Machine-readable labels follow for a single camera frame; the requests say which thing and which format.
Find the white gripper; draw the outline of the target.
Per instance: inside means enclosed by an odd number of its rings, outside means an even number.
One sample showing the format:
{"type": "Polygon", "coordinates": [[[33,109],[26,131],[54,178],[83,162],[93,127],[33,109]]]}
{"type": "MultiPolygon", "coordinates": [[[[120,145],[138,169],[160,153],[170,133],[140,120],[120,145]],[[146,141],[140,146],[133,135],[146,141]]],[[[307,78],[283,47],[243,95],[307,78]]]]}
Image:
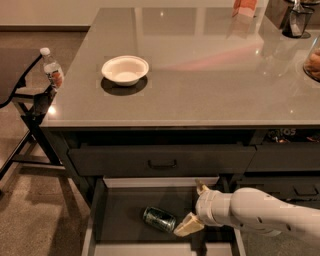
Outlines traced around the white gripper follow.
{"type": "Polygon", "coordinates": [[[195,183],[197,194],[200,195],[195,207],[197,215],[192,212],[186,215],[173,231],[178,237],[196,233],[204,228],[204,224],[218,227],[231,224],[231,194],[209,190],[199,179],[196,179],[195,183]]]}

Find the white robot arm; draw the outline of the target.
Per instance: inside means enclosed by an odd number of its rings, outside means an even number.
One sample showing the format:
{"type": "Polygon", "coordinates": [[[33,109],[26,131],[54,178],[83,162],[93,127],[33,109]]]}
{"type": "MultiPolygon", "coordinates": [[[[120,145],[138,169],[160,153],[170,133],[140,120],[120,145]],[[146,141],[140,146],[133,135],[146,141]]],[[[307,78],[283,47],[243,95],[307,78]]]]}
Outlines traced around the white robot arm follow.
{"type": "Polygon", "coordinates": [[[255,188],[222,193],[199,180],[196,184],[195,213],[174,229],[176,236],[188,236],[205,226],[229,226],[266,236],[286,233],[314,246],[320,243],[319,209],[292,205],[255,188]]]}

